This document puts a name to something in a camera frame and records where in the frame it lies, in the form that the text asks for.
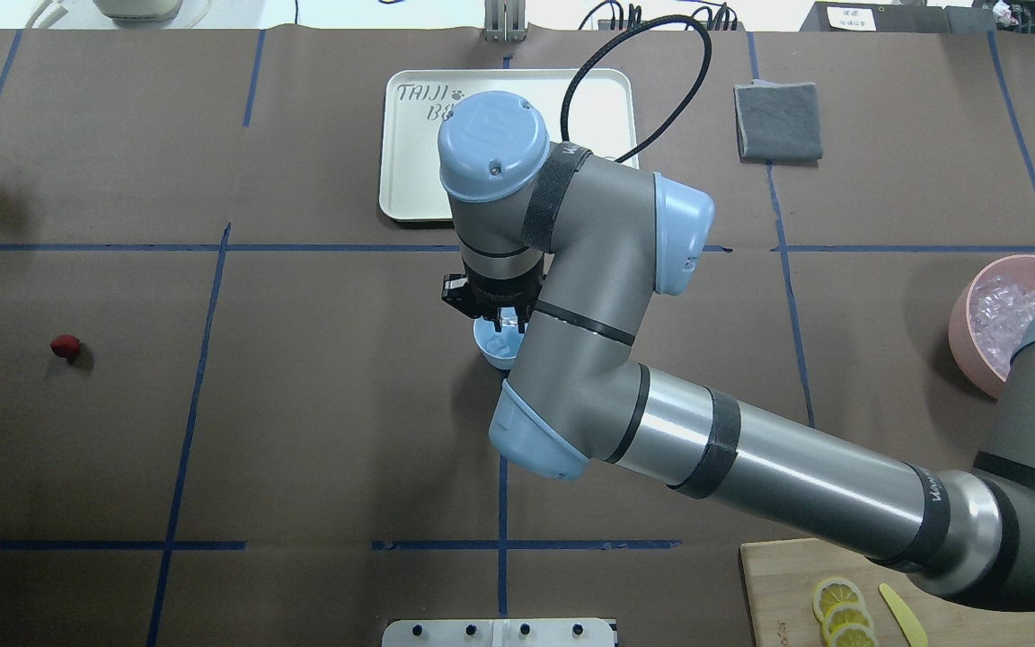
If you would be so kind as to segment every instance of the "white label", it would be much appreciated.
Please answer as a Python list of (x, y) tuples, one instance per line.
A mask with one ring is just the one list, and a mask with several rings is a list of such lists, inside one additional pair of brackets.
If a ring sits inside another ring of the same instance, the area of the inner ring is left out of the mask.
[(850, 7), (828, 7), (829, 24), (834, 29), (849, 31), (876, 31), (874, 9), (854, 9)]

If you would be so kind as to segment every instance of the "white rectangular tray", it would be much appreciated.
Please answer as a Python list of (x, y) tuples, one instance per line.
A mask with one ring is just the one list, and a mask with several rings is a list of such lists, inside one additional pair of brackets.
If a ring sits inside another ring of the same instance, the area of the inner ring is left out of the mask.
[[(449, 220), (439, 180), (439, 126), (460, 99), (487, 90), (521, 94), (541, 112), (550, 139), (562, 140), (562, 97), (572, 69), (403, 70), (385, 87), (378, 205), (397, 222)], [(615, 158), (637, 146), (629, 80), (593, 69), (578, 86), (569, 134), (593, 154)], [(637, 156), (624, 164), (637, 168)]]

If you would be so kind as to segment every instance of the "white bracket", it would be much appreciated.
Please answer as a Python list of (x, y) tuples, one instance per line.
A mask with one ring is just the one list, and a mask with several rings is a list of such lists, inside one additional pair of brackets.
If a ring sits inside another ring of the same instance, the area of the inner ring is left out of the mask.
[(485, 40), (526, 40), (526, 0), (485, 0)]
[(599, 618), (395, 621), (382, 647), (617, 647), (616, 627)]

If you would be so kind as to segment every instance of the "small red object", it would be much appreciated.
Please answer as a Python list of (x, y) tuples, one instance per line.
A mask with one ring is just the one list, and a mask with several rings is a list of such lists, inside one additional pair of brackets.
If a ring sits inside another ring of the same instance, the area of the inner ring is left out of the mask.
[(54, 355), (62, 359), (72, 360), (82, 355), (83, 345), (79, 342), (79, 337), (73, 335), (58, 335), (51, 343), (51, 350), (54, 351)]

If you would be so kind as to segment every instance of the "folded gray towel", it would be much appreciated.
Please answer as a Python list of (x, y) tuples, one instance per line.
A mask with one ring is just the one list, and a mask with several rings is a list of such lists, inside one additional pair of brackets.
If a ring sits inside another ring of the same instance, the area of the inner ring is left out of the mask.
[(753, 81), (734, 86), (734, 98), (742, 158), (818, 160), (825, 154), (816, 83)]

